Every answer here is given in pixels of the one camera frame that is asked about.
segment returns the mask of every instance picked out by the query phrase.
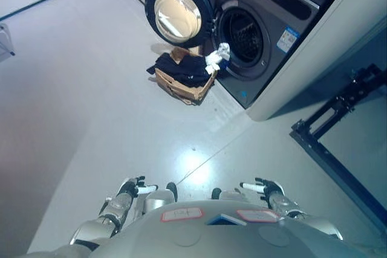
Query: black metal frame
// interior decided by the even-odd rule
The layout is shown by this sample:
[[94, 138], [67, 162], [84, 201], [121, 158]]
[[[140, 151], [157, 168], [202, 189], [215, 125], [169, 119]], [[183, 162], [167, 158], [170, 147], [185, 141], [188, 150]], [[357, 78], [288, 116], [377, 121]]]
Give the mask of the black metal frame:
[[[383, 232], [387, 227], [387, 211], [384, 206], [357, 180], [355, 176], [318, 140], [328, 132], [354, 105], [370, 92], [387, 85], [386, 71], [372, 64], [361, 69], [353, 81], [338, 95], [326, 102], [307, 120], [294, 124], [290, 136], [293, 137], [315, 162], [341, 187], [355, 204]], [[311, 126], [326, 112], [333, 109], [334, 114], [313, 132]]]

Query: energy label sticker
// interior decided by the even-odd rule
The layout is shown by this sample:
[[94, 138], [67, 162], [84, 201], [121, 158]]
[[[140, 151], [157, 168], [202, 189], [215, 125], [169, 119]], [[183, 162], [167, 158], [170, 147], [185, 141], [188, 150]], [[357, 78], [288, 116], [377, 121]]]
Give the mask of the energy label sticker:
[[290, 27], [287, 27], [281, 38], [278, 40], [277, 47], [287, 53], [294, 45], [299, 36], [300, 34], [297, 31], [292, 30]]

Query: front-loading washing machine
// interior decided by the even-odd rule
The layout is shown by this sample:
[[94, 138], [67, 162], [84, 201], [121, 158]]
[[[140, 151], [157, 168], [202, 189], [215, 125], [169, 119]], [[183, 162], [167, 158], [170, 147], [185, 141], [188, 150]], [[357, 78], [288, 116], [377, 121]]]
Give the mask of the front-loading washing machine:
[[145, 0], [151, 27], [179, 47], [209, 54], [230, 45], [218, 81], [249, 107], [281, 67], [319, 10], [309, 0]]

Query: washing machine door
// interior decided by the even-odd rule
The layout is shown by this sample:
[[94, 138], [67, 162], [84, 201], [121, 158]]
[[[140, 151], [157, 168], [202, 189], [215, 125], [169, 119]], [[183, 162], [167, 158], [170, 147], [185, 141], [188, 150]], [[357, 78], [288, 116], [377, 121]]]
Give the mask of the washing machine door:
[[145, 13], [153, 30], [172, 45], [197, 47], [212, 34], [209, 0], [145, 0]]

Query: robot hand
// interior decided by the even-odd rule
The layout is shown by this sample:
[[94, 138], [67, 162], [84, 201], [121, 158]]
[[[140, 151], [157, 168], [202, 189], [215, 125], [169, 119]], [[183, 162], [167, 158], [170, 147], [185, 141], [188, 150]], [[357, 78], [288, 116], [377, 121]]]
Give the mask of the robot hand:
[[283, 196], [285, 195], [284, 189], [276, 181], [268, 181], [262, 178], [255, 178], [255, 184], [241, 182], [239, 185], [244, 189], [253, 190], [258, 194], [262, 195], [261, 199], [267, 202], [268, 207], [270, 209], [272, 209], [272, 205], [270, 205], [270, 196], [273, 193], [279, 193]]
[[138, 178], [127, 178], [122, 182], [120, 190], [117, 196], [121, 193], [127, 193], [132, 198], [137, 198], [138, 195], [144, 193], [151, 193], [158, 189], [157, 185], [145, 185], [145, 176], [139, 176]]

